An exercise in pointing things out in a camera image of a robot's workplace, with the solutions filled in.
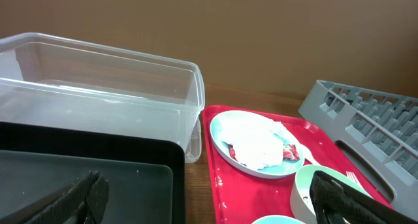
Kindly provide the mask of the green bowl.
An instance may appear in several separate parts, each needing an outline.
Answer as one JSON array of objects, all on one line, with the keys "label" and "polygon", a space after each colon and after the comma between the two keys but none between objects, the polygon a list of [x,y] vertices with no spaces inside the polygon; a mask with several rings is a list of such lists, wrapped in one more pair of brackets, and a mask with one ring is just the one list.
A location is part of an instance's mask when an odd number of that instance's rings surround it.
[{"label": "green bowl", "polygon": [[347,184],[348,186],[356,189],[357,191],[360,191],[361,193],[371,197],[361,186],[337,170],[319,165],[305,165],[295,174],[295,181],[291,191],[291,211],[297,220],[307,224],[317,223],[315,210],[310,198],[310,186],[314,173],[317,170],[325,172],[326,174],[331,175]]}]

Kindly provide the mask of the white plastic spoon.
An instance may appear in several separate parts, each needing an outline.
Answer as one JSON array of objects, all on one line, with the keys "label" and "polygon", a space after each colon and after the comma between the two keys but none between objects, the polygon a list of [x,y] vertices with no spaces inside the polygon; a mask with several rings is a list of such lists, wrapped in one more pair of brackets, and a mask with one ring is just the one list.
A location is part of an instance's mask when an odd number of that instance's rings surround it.
[{"label": "white plastic spoon", "polygon": [[305,159],[306,160],[308,160],[311,164],[313,164],[313,165],[320,165],[320,163],[318,163],[315,159],[314,159],[314,157],[313,157],[313,154],[312,154],[312,152],[310,151],[310,149],[309,148],[307,148],[305,145],[303,145],[303,144],[300,144],[300,148],[302,149],[302,151],[303,151],[303,155],[304,155],[304,157],[305,157]]}]

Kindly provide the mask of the white napkin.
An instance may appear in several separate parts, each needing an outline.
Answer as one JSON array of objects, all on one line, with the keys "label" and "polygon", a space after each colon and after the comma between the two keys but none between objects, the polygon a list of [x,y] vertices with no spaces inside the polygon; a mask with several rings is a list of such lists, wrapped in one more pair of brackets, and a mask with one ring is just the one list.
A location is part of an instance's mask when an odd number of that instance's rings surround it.
[{"label": "white napkin", "polygon": [[233,151],[231,157],[251,170],[283,163],[283,141],[265,126],[220,118],[219,139]]}]

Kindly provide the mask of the white plastic fork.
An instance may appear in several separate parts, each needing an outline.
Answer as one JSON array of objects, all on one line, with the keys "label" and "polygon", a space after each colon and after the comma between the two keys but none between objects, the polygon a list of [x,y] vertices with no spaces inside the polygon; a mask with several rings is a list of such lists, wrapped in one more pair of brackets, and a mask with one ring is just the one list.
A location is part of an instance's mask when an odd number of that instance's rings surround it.
[{"label": "white plastic fork", "polygon": [[346,176],[354,183],[356,183],[360,188],[363,188],[363,186],[361,185],[360,181],[358,180],[358,178],[356,177],[356,175],[351,172],[351,171],[347,171],[346,172]]}]

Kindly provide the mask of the light blue bowl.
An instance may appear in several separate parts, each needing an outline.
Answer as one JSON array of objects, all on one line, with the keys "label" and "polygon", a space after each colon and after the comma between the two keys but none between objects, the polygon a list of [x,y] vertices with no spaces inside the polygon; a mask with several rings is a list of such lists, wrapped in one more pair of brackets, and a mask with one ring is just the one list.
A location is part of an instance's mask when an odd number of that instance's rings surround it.
[{"label": "light blue bowl", "polygon": [[259,219],[256,219],[251,224],[305,224],[305,223],[289,216],[269,215],[269,216],[260,217]]}]

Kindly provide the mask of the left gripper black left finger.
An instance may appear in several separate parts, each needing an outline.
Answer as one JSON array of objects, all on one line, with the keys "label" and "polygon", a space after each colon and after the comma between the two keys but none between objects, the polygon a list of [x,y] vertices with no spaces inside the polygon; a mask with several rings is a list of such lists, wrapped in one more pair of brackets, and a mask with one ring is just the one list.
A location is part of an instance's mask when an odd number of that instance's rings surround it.
[{"label": "left gripper black left finger", "polygon": [[108,180],[101,172],[91,170],[75,183],[2,217],[1,223],[101,223],[108,200]]}]

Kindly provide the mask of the red snack wrapper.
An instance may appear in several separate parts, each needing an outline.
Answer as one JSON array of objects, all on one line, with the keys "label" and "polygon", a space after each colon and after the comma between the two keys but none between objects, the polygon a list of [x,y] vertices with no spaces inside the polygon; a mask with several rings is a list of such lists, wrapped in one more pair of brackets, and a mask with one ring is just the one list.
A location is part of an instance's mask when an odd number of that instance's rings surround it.
[{"label": "red snack wrapper", "polygon": [[[228,145],[229,154],[230,156],[236,160],[236,154],[233,148],[233,145]],[[300,155],[297,152],[297,148],[294,144],[285,144],[283,146],[283,159],[290,160],[290,161],[298,161],[300,159]]]}]

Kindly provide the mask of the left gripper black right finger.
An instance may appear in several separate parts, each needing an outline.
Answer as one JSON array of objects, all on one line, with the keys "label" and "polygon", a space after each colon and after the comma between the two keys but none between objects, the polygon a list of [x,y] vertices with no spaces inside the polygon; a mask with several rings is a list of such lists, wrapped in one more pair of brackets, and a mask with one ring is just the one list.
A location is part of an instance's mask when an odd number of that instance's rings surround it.
[{"label": "left gripper black right finger", "polygon": [[417,224],[322,171],[313,174],[310,197],[318,224]]}]

